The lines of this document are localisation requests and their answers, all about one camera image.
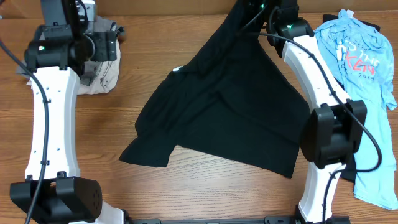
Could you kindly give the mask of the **black t-shirt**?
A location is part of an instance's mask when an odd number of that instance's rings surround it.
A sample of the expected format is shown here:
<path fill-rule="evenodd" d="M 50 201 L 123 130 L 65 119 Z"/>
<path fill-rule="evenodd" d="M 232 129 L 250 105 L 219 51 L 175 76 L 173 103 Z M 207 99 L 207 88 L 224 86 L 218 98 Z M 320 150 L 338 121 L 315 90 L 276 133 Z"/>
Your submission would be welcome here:
<path fill-rule="evenodd" d="M 260 9 L 237 1 L 196 56 L 167 75 L 121 161 L 165 167 L 182 146 L 292 177 L 310 111 L 259 43 Z"/>

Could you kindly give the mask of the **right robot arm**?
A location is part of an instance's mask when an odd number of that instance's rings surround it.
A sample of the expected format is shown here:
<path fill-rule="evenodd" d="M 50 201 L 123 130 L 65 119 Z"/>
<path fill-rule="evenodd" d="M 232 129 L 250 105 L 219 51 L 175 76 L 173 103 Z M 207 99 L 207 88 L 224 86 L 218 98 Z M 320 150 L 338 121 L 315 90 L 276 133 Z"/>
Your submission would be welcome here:
<path fill-rule="evenodd" d="M 310 24 L 299 16 L 296 1 L 245 1 L 252 20 L 264 19 L 263 33 L 279 57 L 293 70 L 310 107 L 300 137 L 308 161 L 305 190 L 292 216 L 267 216 L 265 223 L 350 224 L 332 214 L 341 173 L 358 151 L 367 108 L 354 101 L 333 78 L 322 58 Z"/>

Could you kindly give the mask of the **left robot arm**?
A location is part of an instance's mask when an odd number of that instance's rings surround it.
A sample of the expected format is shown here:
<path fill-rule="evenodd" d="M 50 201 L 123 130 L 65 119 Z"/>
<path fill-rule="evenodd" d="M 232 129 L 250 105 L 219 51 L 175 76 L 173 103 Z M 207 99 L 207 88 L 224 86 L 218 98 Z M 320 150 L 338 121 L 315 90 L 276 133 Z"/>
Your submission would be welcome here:
<path fill-rule="evenodd" d="M 94 1 L 42 1 L 44 24 L 19 66 L 34 94 L 32 149 L 12 202 L 37 223 L 129 223 L 103 200 L 100 184 L 82 178 L 75 150 L 75 106 L 88 61 L 114 61 L 116 33 L 95 31 Z"/>

